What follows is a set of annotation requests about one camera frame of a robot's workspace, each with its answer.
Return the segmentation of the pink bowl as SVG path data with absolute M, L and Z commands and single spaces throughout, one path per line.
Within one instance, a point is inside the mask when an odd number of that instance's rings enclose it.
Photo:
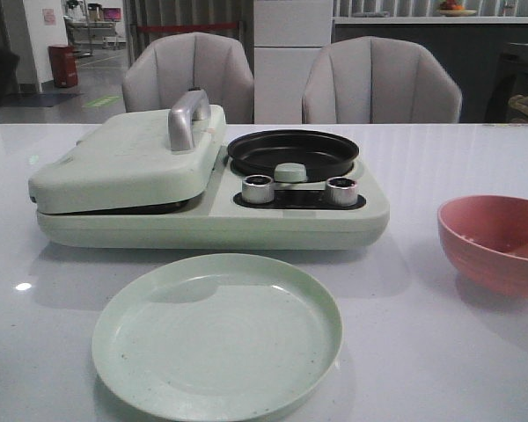
M 472 195 L 437 211 L 445 256 L 474 283 L 498 294 L 528 298 L 528 200 Z

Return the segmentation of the white cabinet column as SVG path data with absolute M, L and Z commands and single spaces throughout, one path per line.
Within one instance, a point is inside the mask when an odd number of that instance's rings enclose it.
M 311 66 L 331 41 L 331 1 L 253 3 L 254 121 L 299 124 Z

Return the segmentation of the beige chair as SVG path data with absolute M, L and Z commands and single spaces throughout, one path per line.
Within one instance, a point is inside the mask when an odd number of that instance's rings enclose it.
M 192 88 L 206 91 L 230 124 L 253 122 L 254 80 L 242 44 L 210 33 L 183 33 L 151 42 L 122 82 L 128 113 L 172 107 Z
M 372 36 L 320 49 L 302 97 L 308 124 L 457 123 L 462 93 L 413 42 Z

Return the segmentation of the red trash bin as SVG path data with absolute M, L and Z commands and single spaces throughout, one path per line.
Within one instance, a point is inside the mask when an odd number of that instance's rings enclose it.
M 49 46 L 48 57 L 55 87 L 70 88 L 78 84 L 74 47 L 70 45 Z

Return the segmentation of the mint green plate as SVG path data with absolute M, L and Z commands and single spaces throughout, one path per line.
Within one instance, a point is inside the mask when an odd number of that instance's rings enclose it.
M 92 336 L 103 383 L 172 421 L 261 421 L 304 403 L 342 343 L 340 311 L 308 273 L 225 253 L 162 266 L 123 288 Z

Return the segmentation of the black round frying pan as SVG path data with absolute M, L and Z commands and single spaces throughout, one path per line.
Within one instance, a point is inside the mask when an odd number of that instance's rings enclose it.
M 277 129 L 243 135 L 227 152 L 234 168 L 244 174 L 272 177 L 279 164 L 302 164 L 309 182 L 347 174 L 359 155 L 349 139 L 320 131 Z

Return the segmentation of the beige chair left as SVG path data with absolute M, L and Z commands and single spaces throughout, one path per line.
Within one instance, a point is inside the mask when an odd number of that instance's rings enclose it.
M 151 42 L 122 82 L 128 113 L 172 107 L 192 88 L 206 91 L 230 124 L 253 122 L 254 80 L 242 44 L 210 33 L 183 33 Z

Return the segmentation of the mint green breakfast maker base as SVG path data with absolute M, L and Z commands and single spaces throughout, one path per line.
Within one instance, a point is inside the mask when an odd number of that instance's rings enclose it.
M 348 177 L 365 199 L 358 208 L 242 207 L 241 176 L 221 148 L 206 191 L 184 207 L 156 215 L 37 214 L 53 242 L 94 248 L 213 250 L 348 250 L 376 242 L 389 222 L 389 201 L 356 159 Z

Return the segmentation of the dark counter with white top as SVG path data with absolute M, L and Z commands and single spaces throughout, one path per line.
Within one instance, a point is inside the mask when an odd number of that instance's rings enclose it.
M 460 121 L 485 121 L 488 101 L 502 77 L 500 54 L 510 43 L 528 44 L 528 17 L 336 18 L 332 41 L 376 36 L 426 47 L 463 94 Z

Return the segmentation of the left silver knob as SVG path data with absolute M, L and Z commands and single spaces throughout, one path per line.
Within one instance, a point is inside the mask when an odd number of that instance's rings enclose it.
M 275 198 L 275 182 L 267 176 L 255 174 L 246 176 L 242 181 L 241 198 L 250 204 L 268 204 Z

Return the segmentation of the beige chair right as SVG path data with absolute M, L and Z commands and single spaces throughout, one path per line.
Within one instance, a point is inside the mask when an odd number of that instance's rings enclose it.
M 302 97 L 308 124 L 457 123 L 462 93 L 413 42 L 372 36 L 320 49 Z

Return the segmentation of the fruit bowl on counter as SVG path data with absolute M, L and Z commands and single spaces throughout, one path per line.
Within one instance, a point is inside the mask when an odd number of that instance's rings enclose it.
M 439 15 L 445 17 L 470 17 L 477 13 L 476 10 L 467 9 L 457 0 L 441 1 L 437 6 L 436 11 Z

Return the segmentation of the dark appliance at right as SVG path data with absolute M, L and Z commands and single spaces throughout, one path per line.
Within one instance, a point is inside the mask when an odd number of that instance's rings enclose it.
M 515 95 L 528 96 L 528 43 L 510 42 L 503 46 L 497 61 L 485 122 L 502 123 L 513 117 L 508 101 Z

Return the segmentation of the right silver knob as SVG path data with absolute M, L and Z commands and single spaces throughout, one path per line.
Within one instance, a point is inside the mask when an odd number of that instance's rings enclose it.
M 352 207 L 358 202 L 357 183 L 351 178 L 333 177 L 326 180 L 325 202 L 336 207 Z

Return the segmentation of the dark floor mat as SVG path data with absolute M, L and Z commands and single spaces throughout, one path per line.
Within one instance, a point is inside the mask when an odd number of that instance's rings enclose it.
M 79 96 L 79 93 L 59 92 L 9 94 L 5 97 L 3 107 L 53 107 Z

